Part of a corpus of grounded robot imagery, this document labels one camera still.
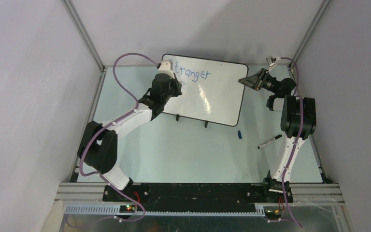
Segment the white whiteboard black frame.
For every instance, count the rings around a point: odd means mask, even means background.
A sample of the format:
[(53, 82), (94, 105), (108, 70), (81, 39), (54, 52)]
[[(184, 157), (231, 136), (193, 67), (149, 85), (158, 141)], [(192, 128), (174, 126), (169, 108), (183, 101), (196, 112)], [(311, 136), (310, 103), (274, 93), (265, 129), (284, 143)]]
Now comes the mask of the white whiteboard black frame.
[(246, 64), (174, 54), (164, 54), (162, 59), (173, 63), (182, 83), (182, 95), (171, 98), (164, 113), (232, 127), (238, 124), (245, 89), (239, 80), (248, 75)]

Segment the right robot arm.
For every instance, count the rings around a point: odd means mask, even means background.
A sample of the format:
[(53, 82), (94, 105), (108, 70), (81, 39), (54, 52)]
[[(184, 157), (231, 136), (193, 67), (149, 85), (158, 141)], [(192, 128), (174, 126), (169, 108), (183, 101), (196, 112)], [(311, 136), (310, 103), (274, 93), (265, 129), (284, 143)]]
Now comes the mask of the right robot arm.
[(288, 192), (292, 168), (299, 150), (316, 129), (315, 99), (294, 96), (292, 91), (297, 84), (293, 79), (279, 81), (264, 68), (238, 82), (255, 91), (270, 91), (272, 95), (269, 96), (266, 107), (270, 111), (281, 113), (280, 129), (284, 142), (276, 164), (263, 180), (264, 187), (261, 190), (264, 200), (274, 202)]

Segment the black marker pen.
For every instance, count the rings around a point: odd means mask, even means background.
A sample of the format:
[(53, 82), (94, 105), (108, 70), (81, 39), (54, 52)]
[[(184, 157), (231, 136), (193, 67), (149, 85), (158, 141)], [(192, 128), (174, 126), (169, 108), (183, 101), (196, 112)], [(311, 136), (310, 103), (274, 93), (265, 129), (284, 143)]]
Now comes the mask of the black marker pen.
[(266, 140), (265, 142), (259, 144), (259, 145), (257, 146), (257, 149), (261, 149), (261, 148), (267, 146), (268, 144), (273, 143), (274, 141), (278, 140), (278, 139), (281, 138), (281, 137), (282, 137), (282, 134), (278, 134), (278, 135), (276, 135), (276, 136), (274, 136), (274, 137), (272, 137), (272, 138)]

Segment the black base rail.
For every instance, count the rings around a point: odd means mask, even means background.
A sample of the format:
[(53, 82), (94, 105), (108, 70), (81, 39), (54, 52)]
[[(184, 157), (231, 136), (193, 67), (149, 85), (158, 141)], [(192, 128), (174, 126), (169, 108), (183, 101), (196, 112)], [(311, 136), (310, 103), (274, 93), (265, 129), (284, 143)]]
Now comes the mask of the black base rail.
[(123, 190), (146, 211), (254, 212), (257, 203), (278, 203), (262, 183), (134, 183)]

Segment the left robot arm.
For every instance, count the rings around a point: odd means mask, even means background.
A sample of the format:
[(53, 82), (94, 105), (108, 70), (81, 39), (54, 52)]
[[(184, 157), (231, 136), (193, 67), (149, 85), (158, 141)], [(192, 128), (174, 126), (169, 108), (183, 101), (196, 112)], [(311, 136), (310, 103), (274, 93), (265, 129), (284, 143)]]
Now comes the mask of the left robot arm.
[(94, 168), (95, 174), (114, 186), (114, 194), (121, 201), (132, 198), (133, 187), (129, 185), (131, 178), (117, 164), (118, 140), (159, 116), (170, 98), (182, 95), (181, 88), (175, 74), (157, 73), (133, 110), (110, 122), (91, 121), (86, 125), (77, 152), (80, 163)]

